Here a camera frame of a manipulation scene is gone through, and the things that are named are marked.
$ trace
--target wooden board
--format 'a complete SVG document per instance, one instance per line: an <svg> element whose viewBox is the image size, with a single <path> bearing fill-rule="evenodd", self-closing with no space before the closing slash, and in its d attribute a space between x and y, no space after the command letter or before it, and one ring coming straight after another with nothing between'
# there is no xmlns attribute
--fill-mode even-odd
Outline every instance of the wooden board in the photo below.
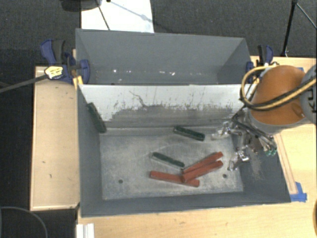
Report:
<svg viewBox="0 0 317 238"><path fill-rule="evenodd" d="M44 67L36 68L36 76ZM44 80L35 84L30 209L75 208L79 165L75 143L75 88Z"/></svg>

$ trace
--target blue clamp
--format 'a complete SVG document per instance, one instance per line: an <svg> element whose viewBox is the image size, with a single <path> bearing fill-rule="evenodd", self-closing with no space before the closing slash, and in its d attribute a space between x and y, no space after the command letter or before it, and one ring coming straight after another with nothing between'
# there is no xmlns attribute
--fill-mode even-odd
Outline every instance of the blue clamp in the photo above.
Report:
<svg viewBox="0 0 317 238"><path fill-rule="evenodd" d="M292 202L306 202L307 201L307 193L303 193L303 189L302 189L302 186L299 182L295 182L296 184L296 187L297 187L297 191L298 193L297 194L294 194L294 195L290 195L291 197L291 201Z"/></svg>
<svg viewBox="0 0 317 238"><path fill-rule="evenodd" d="M58 64L63 67L64 75L58 80L72 84L73 76L71 72L75 70L76 75L81 75L83 83L87 84L90 77L88 60L83 59L80 60L79 64L76 64L75 58L70 53L64 52L64 43L64 40L48 39L43 41L40 46L42 56L50 66Z"/></svg>
<svg viewBox="0 0 317 238"><path fill-rule="evenodd" d="M266 63L272 63L274 55L273 49L270 46L258 45L258 51L260 60L257 60L257 66L264 66Z"/></svg>

